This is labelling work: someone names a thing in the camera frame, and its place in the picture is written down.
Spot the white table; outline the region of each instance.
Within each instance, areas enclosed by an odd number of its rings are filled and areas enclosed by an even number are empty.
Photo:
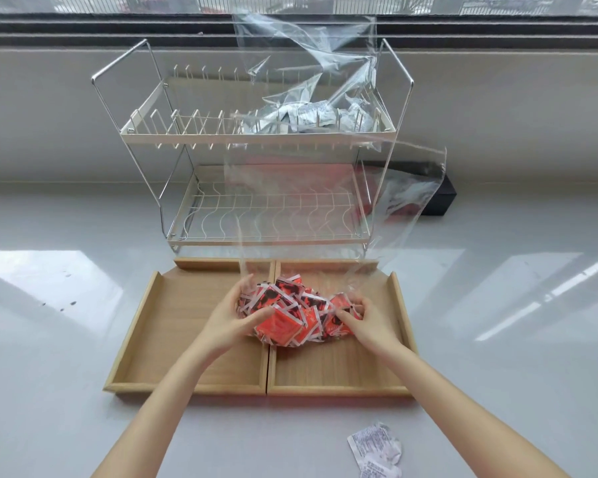
[[[101,388],[151,272],[172,267],[156,211],[141,185],[0,185],[0,477],[88,476],[134,416]],[[391,267],[422,357],[598,477],[598,185],[459,186]],[[414,402],[206,398],[160,476],[354,477],[346,437],[376,420],[405,477],[472,475]]]

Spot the person's left hand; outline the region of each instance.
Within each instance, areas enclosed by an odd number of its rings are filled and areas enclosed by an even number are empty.
[[[253,286],[253,275],[248,275],[238,281],[210,314],[204,329],[197,336],[194,344],[201,345],[212,356],[219,357],[241,337],[248,335],[254,327],[271,317],[274,313],[272,307],[264,307],[243,319],[238,317],[239,295],[250,291]]]

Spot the wooden tray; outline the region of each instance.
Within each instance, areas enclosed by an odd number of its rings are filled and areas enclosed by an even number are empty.
[[[175,264],[153,274],[105,391],[151,392],[240,277],[237,259],[180,258]],[[257,281],[274,279],[271,260],[250,262],[249,268]],[[247,338],[208,367],[195,393],[265,394],[267,371],[268,345]]]
[[[301,273],[303,283],[327,295],[341,291],[345,273],[359,264],[346,260],[278,261],[275,277]],[[394,330],[417,352],[412,327],[399,288],[397,275],[389,277],[366,262],[355,271],[361,292],[386,315]],[[268,394],[319,396],[410,396],[378,359],[356,338],[347,337],[297,348],[272,347],[268,361]]]

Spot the two-tier dish rack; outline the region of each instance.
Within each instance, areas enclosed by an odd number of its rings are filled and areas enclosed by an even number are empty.
[[[129,55],[144,47],[150,54],[158,82],[144,102],[132,111],[129,119],[120,127],[97,82]],[[269,133],[246,133],[243,129],[244,120],[251,127],[259,127],[257,107],[247,106],[247,103],[240,100],[239,94],[245,90],[256,92],[257,88],[262,93],[270,92],[271,85],[275,85],[277,91],[282,91],[306,79],[310,74],[282,71],[274,78],[266,73],[262,80],[254,82],[243,69],[211,69],[206,65],[195,67],[181,63],[175,65],[171,74],[164,77],[147,39],[103,67],[91,80],[142,179],[157,202],[162,232],[172,249],[176,250],[183,245],[232,245],[238,242],[250,245],[365,245],[372,233],[369,208],[374,208],[381,190],[385,170],[392,157],[414,86],[414,80],[385,39],[381,41],[377,52],[378,70],[381,69],[382,57],[390,57],[393,66],[398,67],[399,73],[390,76],[393,80],[397,77],[399,87],[403,88],[401,94],[404,94],[404,102],[397,111],[392,111],[392,116],[396,119],[394,122],[379,90],[367,91],[364,97],[373,107],[369,112],[372,124],[363,123],[363,115],[359,114],[352,130],[330,128],[320,131],[318,113],[317,127],[311,127],[310,131],[302,131],[301,127],[296,128],[295,132],[288,131],[277,118],[274,122],[276,128]],[[320,84],[329,86],[333,83],[331,76],[322,79]],[[223,100],[209,99],[208,94],[213,93],[213,90],[217,93],[218,84],[222,87],[221,91],[228,95]],[[337,119],[335,126],[339,128],[340,123]],[[381,144],[384,148],[381,154],[384,154],[385,165],[378,186],[368,185],[366,168],[358,157],[359,147],[368,144]],[[134,147],[137,145],[152,145],[156,150],[163,146],[175,149],[175,164],[160,191],[153,189],[136,157]],[[341,174],[335,178],[336,184],[328,183],[327,180],[309,185],[289,182],[282,189],[271,191],[254,191],[247,185],[227,184],[224,181],[221,154],[231,151],[239,154],[244,148],[253,147],[262,151],[274,147],[281,155],[285,148],[292,148],[294,152],[308,152],[327,147],[333,153],[347,152],[348,156],[344,164],[332,164],[329,168],[330,173]],[[180,163],[189,166],[189,176],[179,210],[173,221],[169,222],[165,221],[163,196],[168,185],[175,179],[176,168]],[[284,168],[281,164],[279,169],[286,169],[289,174],[297,171],[314,173],[319,169],[319,162],[313,166],[315,167],[294,165]]]

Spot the white wall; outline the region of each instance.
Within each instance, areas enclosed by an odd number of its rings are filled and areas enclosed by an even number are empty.
[[[119,53],[0,49],[0,180],[139,180],[90,84]],[[164,70],[240,64],[233,51],[158,56]],[[598,181],[598,53],[400,56],[415,79],[403,130],[446,145],[452,178]],[[123,118],[154,87],[155,72],[146,54],[119,68],[103,88]],[[383,95],[401,97],[402,88],[394,82]],[[151,179],[170,169],[161,153],[140,157]]]

